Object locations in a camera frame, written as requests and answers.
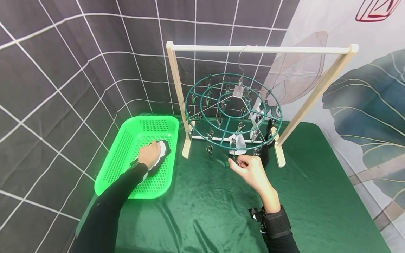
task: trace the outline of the wooden frame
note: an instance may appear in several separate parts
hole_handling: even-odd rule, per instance
[[[357,44],[350,44],[348,47],[244,47],[244,46],[193,46],[193,45],[174,45],[173,41],[166,43],[167,54],[169,57],[170,68],[172,70],[173,80],[175,83],[177,99],[179,101],[181,117],[183,119],[185,130],[185,142],[183,146],[183,156],[188,158],[190,152],[191,139],[188,136],[188,130],[191,126],[185,118],[185,104],[183,90],[181,88],[179,67],[177,65],[176,51],[191,51],[191,52],[241,52],[244,53],[317,53],[317,54],[338,54],[339,57],[323,75],[319,83],[313,89],[311,95],[305,101],[298,113],[294,116],[287,128],[281,136],[275,137],[275,153],[277,164],[281,168],[286,164],[284,153],[281,145],[286,141],[288,136],[294,131],[297,125],[301,122],[306,113],[311,109],[313,104],[322,96],[328,89],[331,83],[337,78],[337,75],[348,64],[353,55],[358,51]]]

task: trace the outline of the black wrist brace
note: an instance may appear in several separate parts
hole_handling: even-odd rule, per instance
[[[291,232],[290,221],[283,206],[278,213],[267,214],[262,207],[249,209],[250,217],[260,223],[261,232],[267,234],[271,239],[285,236]]]

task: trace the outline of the red logo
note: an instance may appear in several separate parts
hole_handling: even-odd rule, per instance
[[[389,17],[401,0],[364,0],[357,12],[359,22],[378,22]]]

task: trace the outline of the human hand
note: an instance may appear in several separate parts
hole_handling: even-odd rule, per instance
[[[239,166],[229,158],[230,168],[238,173],[256,192],[260,194],[272,188],[258,156],[240,155],[237,161]]]
[[[237,158],[239,166],[228,159],[233,171],[238,173],[262,199],[266,213],[277,213],[281,210],[280,200],[277,191],[271,186],[264,171],[262,161],[258,156],[240,155]]]
[[[154,140],[148,146],[142,147],[138,153],[138,162],[148,166],[148,169],[154,165],[160,157],[160,145]]]

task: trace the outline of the green plastic basket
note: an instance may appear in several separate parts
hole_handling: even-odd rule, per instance
[[[137,116],[127,119],[121,126],[94,183],[98,196],[124,173],[139,149],[153,140],[166,140],[172,150],[156,175],[147,177],[128,199],[154,199],[170,187],[175,163],[179,121],[172,116]]]

